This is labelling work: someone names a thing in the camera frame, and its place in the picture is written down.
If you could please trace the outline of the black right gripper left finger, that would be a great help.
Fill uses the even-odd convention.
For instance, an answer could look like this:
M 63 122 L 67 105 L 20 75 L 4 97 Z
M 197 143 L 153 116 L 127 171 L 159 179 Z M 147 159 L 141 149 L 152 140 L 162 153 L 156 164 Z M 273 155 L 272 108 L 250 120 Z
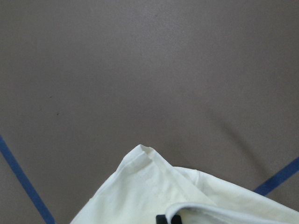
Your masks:
M 167 224 L 167 219 L 165 215 L 156 216 L 156 224 Z

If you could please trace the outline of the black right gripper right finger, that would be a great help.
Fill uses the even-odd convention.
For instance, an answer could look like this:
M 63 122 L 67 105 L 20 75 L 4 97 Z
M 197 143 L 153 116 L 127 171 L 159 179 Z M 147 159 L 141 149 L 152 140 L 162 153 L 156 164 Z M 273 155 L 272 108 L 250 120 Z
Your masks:
M 182 224 L 182 219 L 180 215 L 174 215 L 171 218 L 171 224 Z

